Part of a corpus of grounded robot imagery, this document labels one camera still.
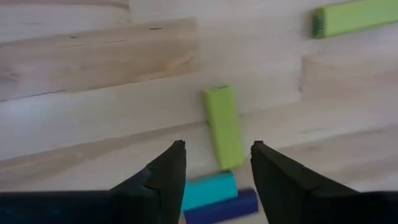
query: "wooden surface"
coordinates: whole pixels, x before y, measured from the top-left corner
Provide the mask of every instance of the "wooden surface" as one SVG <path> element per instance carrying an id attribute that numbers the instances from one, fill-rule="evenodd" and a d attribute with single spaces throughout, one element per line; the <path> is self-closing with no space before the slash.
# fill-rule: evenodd
<path id="1" fill-rule="evenodd" d="M 197 69 L 193 18 L 0 45 L 0 100 L 142 82 Z"/>
<path id="2" fill-rule="evenodd" d="M 131 1 L 136 24 L 196 18 L 198 71 L 0 102 L 0 189 L 109 189 L 176 139 L 189 178 L 217 172 L 200 92 L 228 83 L 247 156 L 261 139 L 355 189 L 397 190 L 398 25 L 310 39 L 312 9 L 336 2 Z M 252 186 L 248 163 L 234 173 Z"/>
<path id="3" fill-rule="evenodd" d="M 0 42 L 131 25 L 124 0 L 1 0 Z"/>

